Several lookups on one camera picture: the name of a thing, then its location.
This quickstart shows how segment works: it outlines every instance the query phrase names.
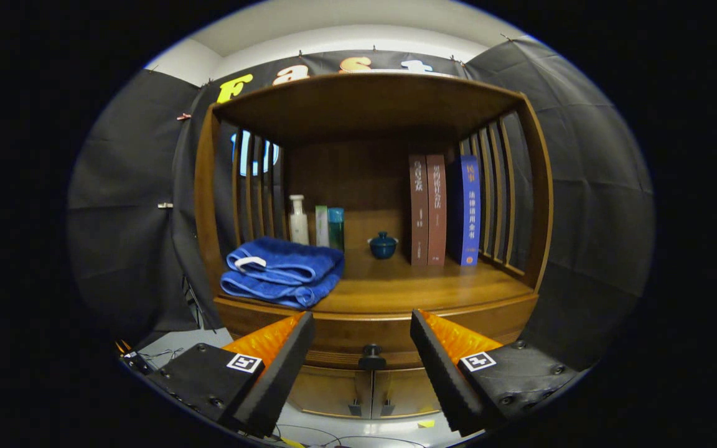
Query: book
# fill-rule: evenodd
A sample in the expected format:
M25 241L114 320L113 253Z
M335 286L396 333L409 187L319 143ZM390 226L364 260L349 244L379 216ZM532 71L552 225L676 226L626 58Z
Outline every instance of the book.
M477 264L480 248L480 179L476 156L447 166L447 253L461 266Z
M447 195L444 156L426 156L428 173L428 264L444 266L447 240Z
M428 263L428 179L424 156L409 156L411 180L411 264Z
M315 244L328 247L328 207L314 207Z

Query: white towel tag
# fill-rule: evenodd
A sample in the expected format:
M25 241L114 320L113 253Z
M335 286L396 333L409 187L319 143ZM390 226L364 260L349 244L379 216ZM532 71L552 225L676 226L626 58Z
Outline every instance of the white towel tag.
M245 269L242 269L242 265L248 263L256 263L263 268L267 267L267 261L259 257L242 257L239 260L234 261L234 266L236 266L237 269L240 270L240 272L245 272Z

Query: yellow letter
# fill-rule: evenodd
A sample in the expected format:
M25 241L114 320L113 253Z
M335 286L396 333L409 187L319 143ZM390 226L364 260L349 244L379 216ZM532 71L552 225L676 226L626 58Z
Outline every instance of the yellow letter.
M251 82L253 75L248 73L244 77L238 77L236 80L230 80L220 85L220 96L217 97L217 102L224 103L231 100L232 96L237 96L242 91L242 86L246 82Z
M308 78L308 67L306 65L293 65L283 69L276 76L277 78L273 81L273 85L284 84L291 80L302 80Z
M348 57L339 64L339 73L350 73L357 70L370 70L372 60L369 57Z

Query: wooden cabinet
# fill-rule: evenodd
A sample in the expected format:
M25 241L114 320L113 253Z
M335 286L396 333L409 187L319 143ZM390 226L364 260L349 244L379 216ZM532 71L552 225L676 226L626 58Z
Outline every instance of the wooden cabinet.
M288 402L312 414L369 419L372 414L372 373L303 366Z
M424 368L375 372L372 418L392 419L441 410Z
M424 368L359 371L303 366L288 402L300 411L384 419L441 410Z
M514 117L527 163L515 167L503 119ZM221 127L248 133L248 166L241 151L217 147ZM261 150L269 147L270 153ZM479 161L480 257L477 266L411 266L406 254L410 219L410 154L472 154ZM523 93L472 80L427 74L347 73L263 88L213 104L197 148L195 220L211 293L228 331L237 338L297 310L231 297L220 287L227 269L214 203L215 157L233 157L230 227L242 244L261 236L288 239L287 194L304 206L344 207L345 270L316 306L315 338L290 401L305 411L359 418L395 417L435 408L418 352L410 340L412 309L424 309L500 343L514 341L538 300L552 231L552 176L541 127ZM532 221L517 227L516 175L529 175ZM314 217L309 224L314 226ZM517 229L529 229L527 253L512 266ZM388 260L372 258L367 238L380 230L400 238ZM357 371L362 348L376 343L389 371ZM388 403L386 411L376 403Z

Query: teal bottle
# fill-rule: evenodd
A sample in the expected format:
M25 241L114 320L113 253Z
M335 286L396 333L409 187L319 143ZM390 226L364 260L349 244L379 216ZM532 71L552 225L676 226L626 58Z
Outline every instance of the teal bottle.
M345 251L345 210L328 207L328 246Z

